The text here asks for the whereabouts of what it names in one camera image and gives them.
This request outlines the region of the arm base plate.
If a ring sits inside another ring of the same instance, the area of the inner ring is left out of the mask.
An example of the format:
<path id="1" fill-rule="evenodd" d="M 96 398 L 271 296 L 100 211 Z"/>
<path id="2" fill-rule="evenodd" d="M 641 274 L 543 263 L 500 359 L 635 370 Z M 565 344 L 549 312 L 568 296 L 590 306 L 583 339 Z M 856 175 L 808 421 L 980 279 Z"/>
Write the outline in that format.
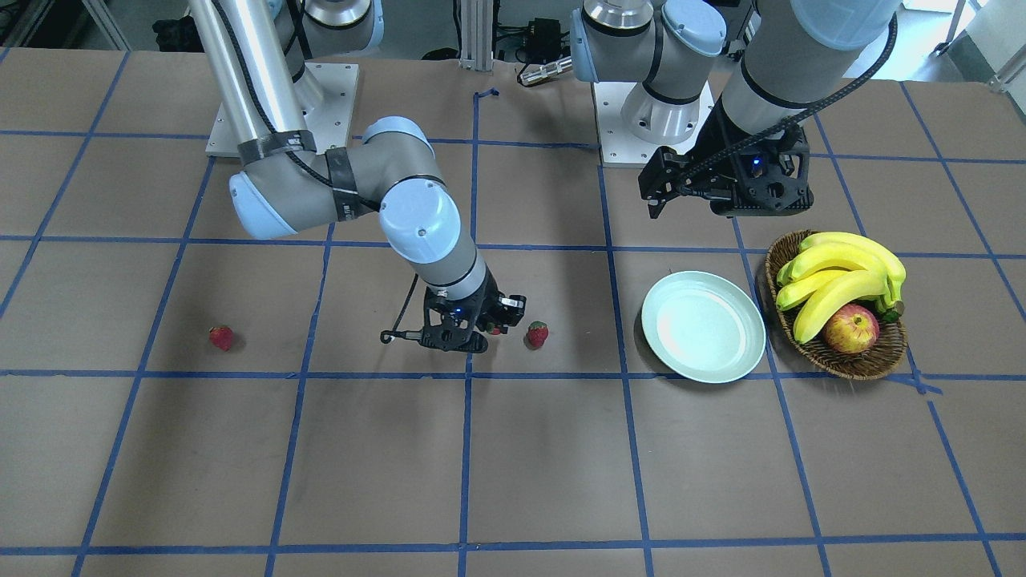
<path id="1" fill-rule="evenodd" d="M 592 84 L 605 167 L 645 167 L 658 147 L 689 152 L 713 109 L 708 84 L 690 103 L 665 103 L 635 82 Z"/>
<path id="2" fill-rule="evenodd" d="M 348 145 L 358 78 L 355 63 L 305 62 L 305 73 L 294 89 L 318 154 Z M 226 108 L 220 105 L 205 151 L 212 157 L 237 159 L 238 143 Z"/>

